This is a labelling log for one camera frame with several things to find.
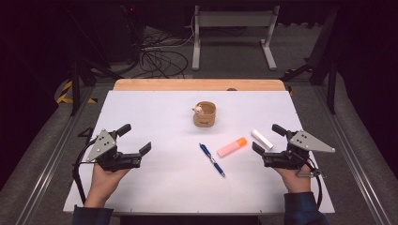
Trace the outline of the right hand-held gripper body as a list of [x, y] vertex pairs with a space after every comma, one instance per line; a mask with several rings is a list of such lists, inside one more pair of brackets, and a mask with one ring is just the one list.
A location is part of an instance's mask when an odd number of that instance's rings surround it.
[[314, 135], [304, 130], [292, 132], [287, 130], [286, 149], [280, 153], [266, 153], [262, 156], [264, 165], [271, 168], [300, 170], [309, 161], [310, 153], [334, 153], [335, 148], [320, 141]]

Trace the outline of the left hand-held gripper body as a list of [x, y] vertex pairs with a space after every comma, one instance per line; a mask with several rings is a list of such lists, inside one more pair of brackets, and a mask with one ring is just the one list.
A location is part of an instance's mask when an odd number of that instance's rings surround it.
[[116, 130], [103, 129], [94, 140], [93, 147], [86, 157], [87, 163], [98, 163], [104, 171], [116, 172], [124, 169], [139, 168], [142, 156], [137, 153], [123, 154], [117, 150]]

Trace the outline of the white stick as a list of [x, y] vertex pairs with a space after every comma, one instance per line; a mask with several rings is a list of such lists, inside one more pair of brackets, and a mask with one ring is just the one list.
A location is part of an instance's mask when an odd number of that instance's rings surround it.
[[263, 135], [261, 134], [257, 129], [253, 129], [251, 132], [252, 136], [259, 141], [267, 150], [270, 150], [273, 148], [273, 144]]

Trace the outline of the pink highlighter with orange cap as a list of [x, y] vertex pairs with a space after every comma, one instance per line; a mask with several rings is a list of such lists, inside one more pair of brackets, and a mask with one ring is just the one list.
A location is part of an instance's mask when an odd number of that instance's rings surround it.
[[220, 158], [223, 158], [223, 157], [233, 153], [234, 151], [238, 150], [239, 148], [243, 147], [246, 144], [247, 144], [247, 140], [244, 137], [241, 137], [241, 138], [227, 144], [226, 146], [222, 147], [221, 149], [219, 149], [217, 151], [217, 154]]

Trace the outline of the blue ballpoint pen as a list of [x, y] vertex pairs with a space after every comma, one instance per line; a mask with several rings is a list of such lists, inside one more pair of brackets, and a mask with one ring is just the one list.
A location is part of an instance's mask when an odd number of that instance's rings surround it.
[[220, 165], [217, 163], [217, 161], [213, 158], [213, 156], [210, 154], [210, 152], [208, 151], [207, 147], [202, 144], [199, 143], [199, 147], [201, 148], [201, 150], [204, 152], [204, 154], [207, 156], [207, 158], [210, 160], [210, 162], [212, 163], [212, 165], [215, 167], [215, 169], [218, 171], [218, 173], [222, 176], [222, 177], [226, 177], [223, 169], [220, 167]]

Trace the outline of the tan bear pen holder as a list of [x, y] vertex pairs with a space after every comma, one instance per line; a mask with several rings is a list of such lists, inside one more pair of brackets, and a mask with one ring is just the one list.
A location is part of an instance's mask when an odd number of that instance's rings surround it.
[[211, 128], [215, 124], [216, 105], [210, 101], [198, 102], [193, 110], [193, 123], [199, 128]]

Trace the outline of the person's left hand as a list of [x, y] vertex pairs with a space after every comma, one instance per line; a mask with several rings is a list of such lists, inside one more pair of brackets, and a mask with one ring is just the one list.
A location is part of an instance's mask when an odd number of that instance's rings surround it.
[[108, 199], [117, 189], [119, 182], [129, 171], [130, 169], [116, 172], [104, 171], [99, 164], [95, 164], [89, 196], [97, 199]]

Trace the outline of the grey carabiner clip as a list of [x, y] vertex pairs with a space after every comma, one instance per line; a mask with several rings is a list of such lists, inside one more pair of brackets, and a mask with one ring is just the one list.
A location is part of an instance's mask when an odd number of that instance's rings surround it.
[[308, 167], [306, 165], [304, 165], [298, 172], [296, 172], [296, 175], [298, 177], [309, 177], [309, 178], [325, 177], [324, 173], [320, 169]]

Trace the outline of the white table sheet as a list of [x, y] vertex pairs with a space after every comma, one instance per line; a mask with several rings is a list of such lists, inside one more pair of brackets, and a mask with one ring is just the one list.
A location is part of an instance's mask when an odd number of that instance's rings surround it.
[[[193, 108], [216, 105], [213, 127], [197, 127]], [[111, 91], [97, 130], [130, 132], [116, 141], [123, 153], [152, 148], [129, 172], [107, 204], [118, 215], [260, 215], [284, 210], [281, 177], [263, 164], [249, 144], [219, 157], [217, 151], [257, 129], [276, 152], [286, 139], [273, 124], [292, 131], [301, 123], [285, 91]], [[199, 147], [204, 144], [223, 169], [222, 177]]]

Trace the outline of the black tripod stand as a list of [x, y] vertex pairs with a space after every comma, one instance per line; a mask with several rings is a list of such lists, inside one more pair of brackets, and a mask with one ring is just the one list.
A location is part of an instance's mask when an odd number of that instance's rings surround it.
[[91, 68], [98, 70], [105, 77], [112, 78], [115, 81], [121, 79], [121, 76], [83, 54], [79, 38], [79, 31], [74, 31], [72, 28], [67, 28], [66, 32], [65, 38], [69, 42], [67, 49], [69, 50], [70, 55], [70, 78], [72, 81], [71, 86], [73, 102], [71, 116], [74, 116], [81, 108], [83, 102], [81, 98], [80, 81], [83, 81], [86, 86], [94, 86], [97, 82], [95, 75], [91, 71]]
[[332, 7], [321, 32], [314, 44], [310, 56], [305, 60], [305, 64], [297, 69], [288, 69], [281, 77], [282, 82], [287, 82], [306, 71], [312, 71], [310, 78], [311, 85], [320, 85], [325, 78], [328, 78], [327, 106], [331, 114], [335, 114], [334, 99], [335, 86], [337, 79], [337, 67], [333, 59], [332, 50], [329, 48], [331, 35], [338, 8]]

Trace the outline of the wooden table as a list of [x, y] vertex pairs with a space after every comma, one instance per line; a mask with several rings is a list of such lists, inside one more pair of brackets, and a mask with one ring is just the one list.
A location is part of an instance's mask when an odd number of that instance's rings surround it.
[[116, 91], [284, 91], [280, 80], [255, 79], [120, 79]]

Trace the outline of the yellow and black floor tape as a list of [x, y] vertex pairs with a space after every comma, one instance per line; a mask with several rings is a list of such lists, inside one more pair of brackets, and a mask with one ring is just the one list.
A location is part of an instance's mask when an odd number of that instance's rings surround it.
[[73, 99], [71, 97], [68, 97], [68, 92], [71, 88], [72, 88], [72, 81], [67, 81], [63, 85], [61, 92], [59, 93], [59, 96], [56, 98], [56, 102], [58, 104], [60, 103], [71, 104], [73, 102]]

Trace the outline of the black equipment box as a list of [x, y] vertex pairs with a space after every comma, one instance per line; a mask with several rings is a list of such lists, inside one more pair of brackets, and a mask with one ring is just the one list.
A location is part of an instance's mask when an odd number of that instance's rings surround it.
[[138, 59], [143, 29], [126, 5], [98, 4], [91, 16], [108, 63], [132, 64]]

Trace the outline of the grey metal stand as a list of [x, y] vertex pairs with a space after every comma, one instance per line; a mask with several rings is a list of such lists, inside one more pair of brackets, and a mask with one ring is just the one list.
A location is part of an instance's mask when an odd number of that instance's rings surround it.
[[266, 57], [268, 68], [277, 69], [270, 49], [270, 42], [279, 16], [280, 7], [261, 11], [203, 11], [196, 6], [193, 14], [193, 54], [191, 68], [200, 68], [201, 40], [200, 29], [209, 27], [266, 27], [268, 33], [260, 44]]

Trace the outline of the aluminium floor rail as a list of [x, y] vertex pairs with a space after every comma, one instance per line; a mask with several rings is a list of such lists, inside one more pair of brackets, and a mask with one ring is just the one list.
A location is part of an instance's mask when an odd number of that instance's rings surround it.
[[38, 206], [48, 188], [50, 185], [54, 173], [56, 171], [56, 168], [63, 157], [66, 148], [67, 148], [67, 143], [70, 140], [71, 133], [73, 130], [73, 127], [76, 125], [77, 121], [79, 120], [79, 117], [82, 114], [82, 111], [84, 109], [84, 106], [86, 105], [87, 101], [91, 97], [91, 94], [94, 90], [94, 87], [89, 86], [84, 89], [84, 91], [81, 93], [81, 98], [79, 100], [80, 106], [77, 108], [73, 116], [70, 116], [68, 119], [68, 122], [66, 126], [63, 129], [63, 132], [54, 148], [52, 151], [52, 154], [50, 158], [48, 159], [47, 163], [45, 164], [45, 167], [43, 171], [40, 173], [38, 177], [38, 181], [35, 184], [35, 187], [33, 188], [29, 199], [27, 200], [22, 212], [20, 213], [15, 225], [29, 225], [33, 215], [36, 213]]
[[332, 129], [336, 134], [337, 139], [339, 140], [341, 152], [344, 155], [344, 159], [354, 176], [354, 179], [360, 189], [360, 193], [366, 201], [376, 225], [392, 225], [391, 220], [389, 219], [384, 207], [381, 204], [381, 201], [375, 193], [374, 187], [371, 185], [369, 177], [366, 175], [365, 171], [360, 165], [354, 149], [347, 139], [338, 118], [335, 114], [331, 113], [331, 110], [329, 109], [329, 106], [327, 104], [326, 94], [319, 86], [314, 86], [313, 90], [322, 105], [323, 111], [327, 114], [328, 119], [331, 122]]

